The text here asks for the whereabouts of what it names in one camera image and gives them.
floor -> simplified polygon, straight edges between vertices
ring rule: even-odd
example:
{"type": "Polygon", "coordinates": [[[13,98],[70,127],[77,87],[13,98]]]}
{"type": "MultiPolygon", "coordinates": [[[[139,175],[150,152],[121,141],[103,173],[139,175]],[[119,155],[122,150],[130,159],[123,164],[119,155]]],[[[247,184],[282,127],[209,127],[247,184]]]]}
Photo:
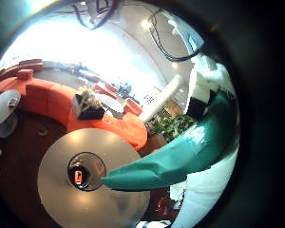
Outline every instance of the floor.
{"type": "MultiPolygon", "coordinates": [[[[7,138],[0,139],[4,151],[0,157],[0,195],[10,210],[27,227],[57,228],[59,225],[45,211],[38,195],[37,173],[41,159],[47,149],[66,134],[61,124],[50,118],[16,110],[19,123],[7,138]],[[37,134],[46,127],[46,136],[37,134]]],[[[151,191],[149,206],[142,220],[160,220],[157,202],[167,194],[167,189],[151,191]]]]}

coffee table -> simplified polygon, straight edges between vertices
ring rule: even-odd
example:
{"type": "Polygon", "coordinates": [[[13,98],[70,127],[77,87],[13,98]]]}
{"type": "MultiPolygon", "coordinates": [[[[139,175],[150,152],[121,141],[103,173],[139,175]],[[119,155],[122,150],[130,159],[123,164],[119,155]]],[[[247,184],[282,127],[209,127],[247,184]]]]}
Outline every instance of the coffee table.
{"type": "Polygon", "coordinates": [[[21,95],[17,90],[11,89],[0,93],[0,137],[6,138],[15,129],[18,117],[14,110],[19,104],[21,95]]]}
{"type": "Polygon", "coordinates": [[[122,104],[120,104],[117,100],[111,98],[110,96],[107,96],[105,94],[98,94],[97,95],[99,99],[103,102],[103,104],[118,113],[123,113],[124,112],[124,107],[122,104]]]}

teal cloth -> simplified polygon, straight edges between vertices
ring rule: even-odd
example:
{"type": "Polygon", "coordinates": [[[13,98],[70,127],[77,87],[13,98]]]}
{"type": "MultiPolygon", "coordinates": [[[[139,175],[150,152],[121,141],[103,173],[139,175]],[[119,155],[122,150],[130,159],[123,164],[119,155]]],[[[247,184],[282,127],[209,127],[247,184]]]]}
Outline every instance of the teal cloth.
{"type": "Polygon", "coordinates": [[[216,162],[233,142],[236,117],[235,102],[219,91],[200,122],[158,151],[111,170],[101,182],[115,190],[143,191],[185,181],[187,174],[216,162]]]}

potted plant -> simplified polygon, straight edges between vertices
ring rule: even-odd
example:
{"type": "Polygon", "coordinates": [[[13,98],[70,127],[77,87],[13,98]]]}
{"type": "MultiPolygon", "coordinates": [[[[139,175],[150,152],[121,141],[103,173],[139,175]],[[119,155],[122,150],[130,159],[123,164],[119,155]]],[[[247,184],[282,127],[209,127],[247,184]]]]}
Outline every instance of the potted plant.
{"type": "Polygon", "coordinates": [[[101,119],[105,114],[102,101],[89,87],[79,87],[72,100],[72,110],[78,120],[101,119]]]}
{"type": "Polygon", "coordinates": [[[170,143],[194,123],[195,120],[185,114],[180,114],[174,119],[157,116],[149,130],[152,135],[162,134],[166,141],[170,143]]]}

orange couch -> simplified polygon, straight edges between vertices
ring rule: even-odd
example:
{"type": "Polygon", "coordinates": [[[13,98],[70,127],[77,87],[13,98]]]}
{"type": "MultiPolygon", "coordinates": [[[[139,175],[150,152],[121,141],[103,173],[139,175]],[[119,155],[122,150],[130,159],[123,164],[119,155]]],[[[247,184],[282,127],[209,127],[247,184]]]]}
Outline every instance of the orange couch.
{"type": "Polygon", "coordinates": [[[122,120],[104,114],[101,120],[77,120],[71,109],[71,99],[75,90],[53,82],[34,79],[31,69],[22,69],[16,77],[0,82],[0,93],[16,89],[21,94],[20,109],[48,116],[66,127],[66,132],[93,127],[114,132],[140,150],[146,143],[147,131],[144,123],[131,113],[122,120]]]}
{"type": "Polygon", "coordinates": [[[125,114],[128,112],[134,114],[135,116],[139,116],[143,111],[136,102],[130,98],[126,98],[123,102],[123,113],[125,114]]]}

